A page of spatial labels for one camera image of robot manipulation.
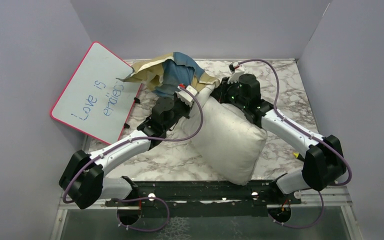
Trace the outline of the blue beige checked pillowcase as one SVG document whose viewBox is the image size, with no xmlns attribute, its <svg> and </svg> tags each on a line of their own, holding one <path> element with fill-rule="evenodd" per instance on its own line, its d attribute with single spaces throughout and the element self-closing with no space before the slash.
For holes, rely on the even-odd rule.
<svg viewBox="0 0 384 240">
<path fill-rule="evenodd" d="M 181 52 L 164 54 L 131 65 L 132 73 L 119 78 L 122 82 L 141 83 L 159 97 L 171 97 L 179 85 L 192 86 L 198 92 L 212 91 L 221 81 L 206 73 L 195 60 Z"/>
</svg>

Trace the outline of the white pillow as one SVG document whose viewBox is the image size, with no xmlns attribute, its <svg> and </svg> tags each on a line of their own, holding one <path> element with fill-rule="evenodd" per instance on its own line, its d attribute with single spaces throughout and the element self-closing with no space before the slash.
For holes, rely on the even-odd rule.
<svg viewBox="0 0 384 240">
<path fill-rule="evenodd" d="M 247 184 L 266 145 L 266 130 L 250 123 L 244 113 L 228 103 L 219 103 L 210 94 L 214 85 L 205 86 L 197 95 L 202 112 L 194 106 L 189 119 L 179 126 L 190 136 L 195 150 L 213 170 L 236 185 Z"/>
</svg>

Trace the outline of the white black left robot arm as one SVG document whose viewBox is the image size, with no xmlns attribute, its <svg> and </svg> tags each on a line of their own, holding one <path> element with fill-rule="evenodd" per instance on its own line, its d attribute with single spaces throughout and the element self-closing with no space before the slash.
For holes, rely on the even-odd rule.
<svg viewBox="0 0 384 240">
<path fill-rule="evenodd" d="M 195 100 L 160 97 L 151 114 L 125 138 L 100 150 L 86 153 L 78 150 L 71 156 L 58 184 L 63 189 L 62 201 L 75 203 L 81 210 L 99 199 L 119 199 L 124 205 L 137 200 L 137 191 L 128 180 L 105 179 L 117 166 L 167 140 L 167 132 L 181 118 L 188 118 Z"/>
</svg>

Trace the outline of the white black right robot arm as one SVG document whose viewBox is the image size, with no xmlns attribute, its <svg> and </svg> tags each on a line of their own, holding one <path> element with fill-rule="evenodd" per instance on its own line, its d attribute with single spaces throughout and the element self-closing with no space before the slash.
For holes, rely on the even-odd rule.
<svg viewBox="0 0 384 240">
<path fill-rule="evenodd" d="M 321 191 L 346 173 L 339 139 L 314 133 L 287 118 L 261 97 L 255 75 L 224 77 L 211 96 L 221 104 L 237 107 L 249 122 L 280 137 L 304 158 L 301 170 L 286 173 L 270 183 L 268 196 L 272 202 L 280 204 L 296 191 Z"/>
</svg>

